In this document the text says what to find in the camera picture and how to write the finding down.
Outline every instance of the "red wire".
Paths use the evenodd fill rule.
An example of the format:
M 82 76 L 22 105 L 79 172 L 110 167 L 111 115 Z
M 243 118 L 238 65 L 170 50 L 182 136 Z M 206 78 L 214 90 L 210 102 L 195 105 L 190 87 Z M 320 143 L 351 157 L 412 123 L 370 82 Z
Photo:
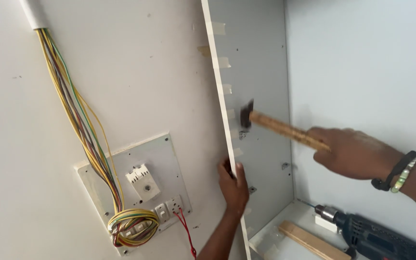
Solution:
M 188 242 L 190 243 L 190 252 L 192 253 L 192 256 L 197 259 L 197 251 L 195 251 L 194 246 L 192 245 L 192 239 L 190 238 L 190 233 L 189 233 L 189 229 L 187 228 L 187 222 L 185 221 L 185 217 L 184 217 L 184 213 L 182 213 L 182 209 L 179 208 L 179 211 L 181 211 L 181 216 L 182 219 L 184 220 L 184 222 L 182 222 L 182 219 L 179 215 L 176 214 L 176 212 L 173 211 L 173 214 L 177 216 L 177 218 L 179 218 L 179 220 L 182 223 L 182 226 L 184 226 L 185 231 L 187 231 L 187 235 L 188 235 Z

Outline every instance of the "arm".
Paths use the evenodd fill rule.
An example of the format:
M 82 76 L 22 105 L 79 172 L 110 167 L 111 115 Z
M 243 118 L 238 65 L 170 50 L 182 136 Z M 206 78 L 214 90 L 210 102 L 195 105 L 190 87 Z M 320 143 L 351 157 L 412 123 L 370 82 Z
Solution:
M 386 180 L 403 153 L 393 147 L 353 129 L 324 129 L 314 127 L 309 135 L 321 140 L 331 148 L 331 153 L 317 151 L 316 162 L 327 169 L 353 179 Z M 394 186 L 399 175 L 391 182 Z M 416 164 L 402 186 L 402 193 L 416 202 Z
M 250 196 L 242 164 L 235 165 L 237 179 L 229 175 L 229 158 L 218 164 L 219 186 L 227 202 L 226 212 L 197 260 L 227 260 L 234 241 L 235 230 Z

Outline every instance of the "hammer head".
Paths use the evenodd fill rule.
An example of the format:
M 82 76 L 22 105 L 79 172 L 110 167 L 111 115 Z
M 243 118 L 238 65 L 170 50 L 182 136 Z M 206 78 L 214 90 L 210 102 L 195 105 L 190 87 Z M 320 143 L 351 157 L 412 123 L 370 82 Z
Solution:
M 250 100 L 248 104 L 240 110 L 240 125 L 249 129 L 251 127 L 250 113 L 253 111 L 253 100 Z

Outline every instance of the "wooden strip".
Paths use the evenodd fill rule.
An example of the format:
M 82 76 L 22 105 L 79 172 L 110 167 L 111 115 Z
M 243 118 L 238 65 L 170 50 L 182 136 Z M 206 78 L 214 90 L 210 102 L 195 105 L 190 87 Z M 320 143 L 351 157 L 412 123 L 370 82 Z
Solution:
M 258 111 L 253 110 L 250 112 L 250 121 L 316 150 L 332 151 L 328 145 L 310 137 L 304 130 L 273 119 Z
M 304 231 L 290 221 L 284 220 L 279 230 L 325 260 L 351 260 L 351 257 L 313 234 Z

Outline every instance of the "drill bit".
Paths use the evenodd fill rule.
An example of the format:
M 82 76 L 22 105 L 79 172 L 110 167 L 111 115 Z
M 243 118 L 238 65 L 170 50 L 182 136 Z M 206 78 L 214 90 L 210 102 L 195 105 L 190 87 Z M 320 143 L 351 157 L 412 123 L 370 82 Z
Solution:
M 300 198 L 298 198 L 297 199 L 299 202 L 301 202 L 301 203 L 304 203 L 304 204 L 306 204 L 306 205 L 308 205 L 309 207 L 312 207 L 312 208 L 316 208 L 314 205 L 312 205 L 311 203 L 309 203 L 309 202 L 306 202 L 306 201 L 303 201 L 303 200 L 301 200 Z

